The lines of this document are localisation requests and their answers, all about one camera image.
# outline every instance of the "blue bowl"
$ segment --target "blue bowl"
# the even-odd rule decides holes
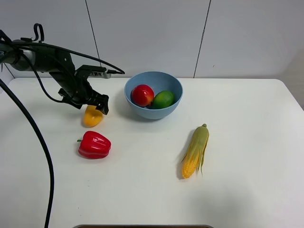
[[[131,92],[135,87],[141,84],[151,87],[154,91],[154,96],[163,90],[171,91],[174,93],[174,104],[162,109],[149,109],[137,106],[131,100]],[[147,119],[157,120],[169,115],[177,107],[182,97],[182,86],[179,80],[166,73],[145,72],[135,75],[127,81],[124,87],[124,95],[135,113]]]

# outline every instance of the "red bell pepper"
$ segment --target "red bell pepper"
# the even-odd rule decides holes
[[[78,152],[90,159],[104,158],[111,149],[111,142],[97,132],[87,131],[83,139],[77,142],[81,142]]]

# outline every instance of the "red apple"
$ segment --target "red apple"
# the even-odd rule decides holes
[[[131,92],[131,97],[133,102],[140,106],[145,107],[153,101],[154,92],[153,90],[147,85],[138,85],[135,89]]]

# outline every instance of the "green lime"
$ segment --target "green lime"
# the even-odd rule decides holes
[[[152,108],[161,109],[174,104],[174,94],[168,90],[159,92],[153,99]]]

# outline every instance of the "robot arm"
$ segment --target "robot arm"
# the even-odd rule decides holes
[[[0,39],[4,39],[4,41],[0,41],[0,57],[5,56],[3,63],[8,63],[19,71],[49,72],[62,87],[58,92],[63,97],[61,102],[70,104],[78,109],[82,105],[94,105],[97,110],[107,114],[109,111],[109,97],[93,90],[87,78],[89,76],[110,78],[111,74],[124,74],[124,71],[111,64],[108,65],[119,71],[108,70],[101,66],[88,65],[82,65],[79,69],[75,70],[70,53],[83,57],[89,56],[42,43],[44,34],[42,26],[39,24],[35,24],[34,26],[36,34],[34,41],[38,39],[37,26],[39,26],[42,35],[42,39],[38,43],[28,38],[11,41],[0,30]],[[100,59],[89,58],[107,64]]]

